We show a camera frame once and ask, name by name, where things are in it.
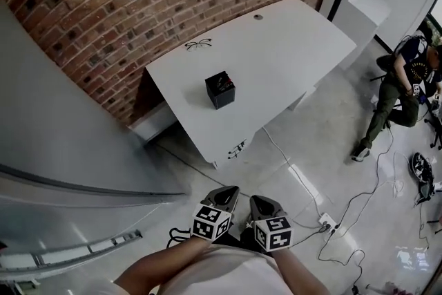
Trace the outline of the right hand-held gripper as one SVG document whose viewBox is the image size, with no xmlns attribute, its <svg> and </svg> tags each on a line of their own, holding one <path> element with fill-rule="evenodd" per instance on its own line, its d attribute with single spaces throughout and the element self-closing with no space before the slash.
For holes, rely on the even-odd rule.
<svg viewBox="0 0 442 295">
<path fill-rule="evenodd" d="M 255 241 L 267 253 L 294 245 L 294 227 L 279 202 L 254 195 L 250 200 Z"/>
</svg>

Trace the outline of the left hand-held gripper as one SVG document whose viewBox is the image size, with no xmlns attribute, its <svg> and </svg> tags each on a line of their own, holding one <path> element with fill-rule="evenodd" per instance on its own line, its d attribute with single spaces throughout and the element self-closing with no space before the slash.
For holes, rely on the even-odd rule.
<svg viewBox="0 0 442 295">
<path fill-rule="evenodd" d="M 231 226 L 239 195 L 238 186 L 210 191 L 192 214 L 191 235 L 209 241 L 216 241 L 224 235 Z"/>
</svg>

